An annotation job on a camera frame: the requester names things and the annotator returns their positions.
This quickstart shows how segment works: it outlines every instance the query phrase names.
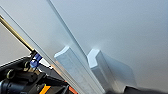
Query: orange object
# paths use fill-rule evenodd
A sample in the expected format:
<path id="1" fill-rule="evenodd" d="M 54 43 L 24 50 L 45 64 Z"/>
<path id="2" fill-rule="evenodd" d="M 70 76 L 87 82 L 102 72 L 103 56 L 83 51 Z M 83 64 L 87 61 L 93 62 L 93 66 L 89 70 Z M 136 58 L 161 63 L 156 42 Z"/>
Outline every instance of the orange object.
<path id="1" fill-rule="evenodd" d="M 51 86 L 44 86 L 44 88 L 41 90 L 41 92 L 39 94 L 45 94 Z"/>
<path id="2" fill-rule="evenodd" d="M 74 94 L 78 94 L 71 86 L 69 86 L 69 90 Z"/>

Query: metal part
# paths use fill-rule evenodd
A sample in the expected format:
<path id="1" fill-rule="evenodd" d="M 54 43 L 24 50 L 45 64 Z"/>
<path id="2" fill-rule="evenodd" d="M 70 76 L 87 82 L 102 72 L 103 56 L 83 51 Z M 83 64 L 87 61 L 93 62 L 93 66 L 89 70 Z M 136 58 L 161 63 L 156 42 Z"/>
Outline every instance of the metal part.
<path id="1" fill-rule="evenodd" d="M 6 75 L 7 79 L 12 79 L 15 76 L 14 69 L 10 69 Z"/>
<path id="2" fill-rule="evenodd" d="M 4 20 L 4 18 L 1 15 L 0 15 L 0 22 L 30 51 L 33 51 L 33 48 Z"/>

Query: blue object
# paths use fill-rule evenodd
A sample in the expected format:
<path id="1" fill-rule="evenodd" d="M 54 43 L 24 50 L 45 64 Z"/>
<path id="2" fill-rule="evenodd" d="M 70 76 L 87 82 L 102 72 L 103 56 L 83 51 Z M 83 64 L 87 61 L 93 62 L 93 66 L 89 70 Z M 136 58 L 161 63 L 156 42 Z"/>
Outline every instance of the blue object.
<path id="1" fill-rule="evenodd" d="M 32 68 L 36 68 L 38 67 L 40 64 L 39 64 L 39 61 L 42 59 L 42 57 L 37 53 L 34 58 L 32 59 L 32 61 L 30 62 L 30 66 Z"/>

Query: black object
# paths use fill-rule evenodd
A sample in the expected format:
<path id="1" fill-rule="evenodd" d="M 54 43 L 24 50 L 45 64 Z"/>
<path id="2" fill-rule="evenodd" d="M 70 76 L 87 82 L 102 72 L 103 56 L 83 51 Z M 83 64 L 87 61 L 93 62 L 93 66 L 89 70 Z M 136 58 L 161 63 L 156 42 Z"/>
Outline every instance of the black object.
<path id="1" fill-rule="evenodd" d="M 0 67 L 0 94 L 39 94 L 44 85 L 58 86 L 61 89 L 54 94 L 69 94 L 68 83 L 47 76 L 46 73 L 24 71 L 30 68 L 30 62 L 37 54 L 31 53 L 31 57 L 24 57 Z"/>

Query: yellow object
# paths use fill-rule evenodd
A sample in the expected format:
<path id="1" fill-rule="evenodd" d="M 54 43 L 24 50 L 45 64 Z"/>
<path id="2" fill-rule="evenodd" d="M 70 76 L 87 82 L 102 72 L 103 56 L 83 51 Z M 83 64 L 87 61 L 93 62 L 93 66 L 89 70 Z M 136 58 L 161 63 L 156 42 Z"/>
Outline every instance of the yellow object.
<path id="1" fill-rule="evenodd" d="M 4 18 L 1 15 L 0 15 L 0 22 L 30 51 L 33 51 L 33 48 L 4 20 Z"/>
<path id="2" fill-rule="evenodd" d="M 51 86 L 44 86 L 44 88 L 42 89 L 42 91 L 39 94 L 45 94 Z"/>

